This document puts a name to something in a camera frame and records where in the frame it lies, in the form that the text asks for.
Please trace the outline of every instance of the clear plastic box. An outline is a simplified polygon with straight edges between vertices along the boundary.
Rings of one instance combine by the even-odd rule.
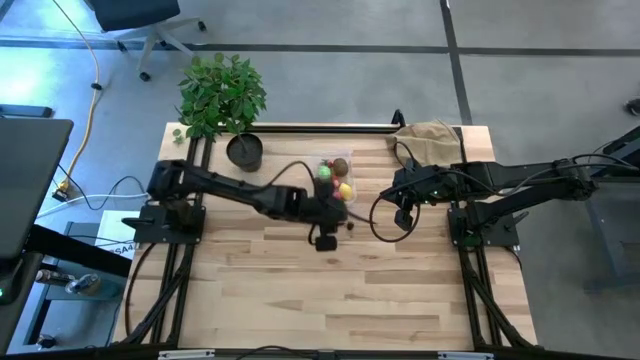
[[[336,150],[336,151],[322,152],[320,154],[313,155],[308,164],[311,167],[311,170],[313,171],[313,175],[317,177],[318,169],[320,165],[323,165],[325,162],[329,162],[329,161],[333,162],[338,158],[342,158],[347,162],[347,165],[349,167],[349,172],[347,173],[346,176],[338,178],[338,181],[340,182],[340,184],[345,183],[351,187],[352,197],[350,200],[344,201],[345,204],[347,205],[353,204],[356,201],[357,194],[358,194],[356,191],[356,182],[354,181],[354,177],[353,177],[351,153],[352,153],[351,150]],[[333,181],[333,169],[331,169],[331,171],[332,171],[332,177],[330,181]]]

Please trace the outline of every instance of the wooden table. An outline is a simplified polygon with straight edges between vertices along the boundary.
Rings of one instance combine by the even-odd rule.
[[[175,145],[171,135],[180,127],[167,124],[160,159],[186,157],[188,145]],[[487,127],[465,126],[462,132],[469,161],[494,160]],[[366,216],[399,168],[386,149],[384,135],[259,136],[264,158],[257,173],[243,173],[229,162],[225,153],[229,135],[217,138],[209,170],[263,184],[293,160],[351,149],[357,189],[351,209]],[[311,191],[302,167],[293,167],[279,183]],[[338,250],[326,253],[307,244],[307,225],[270,220],[248,206],[213,196],[205,196],[204,205],[205,233],[194,257],[181,348],[276,344],[298,349],[472,349],[459,258],[445,221],[447,205],[423,206],[415,232],[397,244],[376,240],[368,225],[356,222],[353,231],[340,230]],[[399,234],[393,224],[395,210],[392,204],[376,210],[381,233]],[[166,245],[158,245],[141,267],[131,299],[134,326],[158,296],[166,252]],[[501,248],[488,248],[487,259],[497,303],[522,335],[535,343],[518,263]],[[172,313],[170,304],[163,338]],[[486,312],[482,308],[479,314],[489,339]],[[123,311],[114,340],[122,338]]]

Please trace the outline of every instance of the cloth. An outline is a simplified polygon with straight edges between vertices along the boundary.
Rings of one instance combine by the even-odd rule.
[[[396,141],[406,144],[420,165],[447,166],[462,162],[458,135],[440,120],[405,126],[387,136],[386,141],[389,149],[393,149]],[[403,165],[410,158],[402,145],[398,145],[398,157]]]

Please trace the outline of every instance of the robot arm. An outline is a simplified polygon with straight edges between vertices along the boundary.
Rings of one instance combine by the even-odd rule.
[[[320,236],[315,241],[316,250],[335,250],[337,240],[333,234],[346,222],[347,209],[342,201],[331,196],[330,183],[317,181],[314,187],[317,193],[309,197],[303,188],[256,186],[189,165],[184,160],[166,160],[156,163],[147,191],[161,206],[176,211],[171,223],[166,224],[176,229],[188,231],[193,217],[185,199],[191,193],[203,192],[247,204],[274,220],[317,225]]]
[[[452,238],[455,238],[455,234],[478,231],[507,215],[552,199],[586,200],[597,189],[596,184],[584,167],[574,165],[577,165],[575,161],[563,159],[519,166],[470,162],[443,168],[420,166],[410,161],[406,168],[396,171],[393,186],[381,195],[399,207],[395,222],[405,230],[413,222],[409,212],[415,204],[469,202],[465,208],[454,208],[449,214]],[[494,202],[473,201],[523,185],[528,188]]]

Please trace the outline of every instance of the chair wheel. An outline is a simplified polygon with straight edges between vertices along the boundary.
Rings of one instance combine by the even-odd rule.
[[[118,45],[118,50],[122,51],[122,52],[127,52],[127,47],[124,46],[124,44],[120,41],[116,41],[116,44]]]

